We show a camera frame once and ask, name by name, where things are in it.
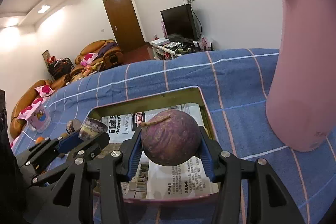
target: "bottle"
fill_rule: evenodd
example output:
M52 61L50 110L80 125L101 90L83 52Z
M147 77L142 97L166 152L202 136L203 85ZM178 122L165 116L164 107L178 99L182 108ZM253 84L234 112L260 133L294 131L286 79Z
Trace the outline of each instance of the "bottle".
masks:
M336 126L336 0L283 0L266 115L278 138L301 152L316 149Z

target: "pink flower pillow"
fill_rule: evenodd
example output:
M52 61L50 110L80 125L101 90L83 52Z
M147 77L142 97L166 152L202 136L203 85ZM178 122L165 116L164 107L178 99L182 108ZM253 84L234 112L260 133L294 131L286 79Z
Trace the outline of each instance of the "pink flower pillow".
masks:
M20 111L19 115L17 116L18 119L27 120L31 114L35 111L35 109L46 101L45 98L37 98L30 106L27 106L23 110Z
M49 85L38 86L35 90L42 98L50 96L54 92Z
M96 59L97 56L98 54L95 54L94 52L88 53L82 60L81 65L85 67L91 64Z

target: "tv screen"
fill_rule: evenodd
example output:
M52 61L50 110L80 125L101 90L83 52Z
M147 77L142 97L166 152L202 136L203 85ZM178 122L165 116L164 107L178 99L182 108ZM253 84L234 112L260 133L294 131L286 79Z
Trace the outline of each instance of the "tv screen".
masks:
M190 4L161 11L168 38L197 41L196 27Z

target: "cylindrical container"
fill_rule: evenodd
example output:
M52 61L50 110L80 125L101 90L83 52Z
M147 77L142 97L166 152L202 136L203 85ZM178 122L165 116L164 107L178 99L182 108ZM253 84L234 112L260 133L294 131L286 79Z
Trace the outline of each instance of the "cylindrical container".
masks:
M101 121L92 118L86 118L80 128L78 137L83 141L91 140L100 132L107 132L109 128Z
M78 119L70 120L67 122L66 130L69 134L77 132L81 129L82 122Z
M297 151L336 126L336 0L283 0L283 37L266 102L268 122Z
M42 102L38 102L33 105L31 109L31 115L27 118L28 126L32 130L36 130L37 133L42 133L46 130L51 122L51 117L42 105Z

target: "brown leather sofa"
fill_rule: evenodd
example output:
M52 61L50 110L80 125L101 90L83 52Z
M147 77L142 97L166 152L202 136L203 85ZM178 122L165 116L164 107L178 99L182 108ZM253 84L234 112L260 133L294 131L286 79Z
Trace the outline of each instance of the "brown leather sofa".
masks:
M16 138L21 134L24 126L26 125L26 121L23 119L18 119L17 116L19 115L20 111L29 106L37 97L40 97L38 92L35 90L38 86L42 85L50 85L53 91L56 91L66 85L67 82L71 80L69 75L64 75L60 79L56 80L55 82L51 82L50 80L40 80L33 84L27 92L20 98L20 100L15 105L12 116L11 116L11 123L9 126L9 133L12 138Z
M115 42L113 39L109 40L98 40L95 42L92 42L88 46L86 46L79 54L79 56L76 57L75 63L76 66L75 68L71 71L70 77L74 77L75 75L79 74L84 67L80 64L85 55L88 53L94 52L98 53L99 50L106 46L108 42ZM104 61L104 69L110 69L114 66L121 65L123 63L123 54L122 50L120 47L113 47L109 49L103 57L95 59L90 65L93 66L94 64Z

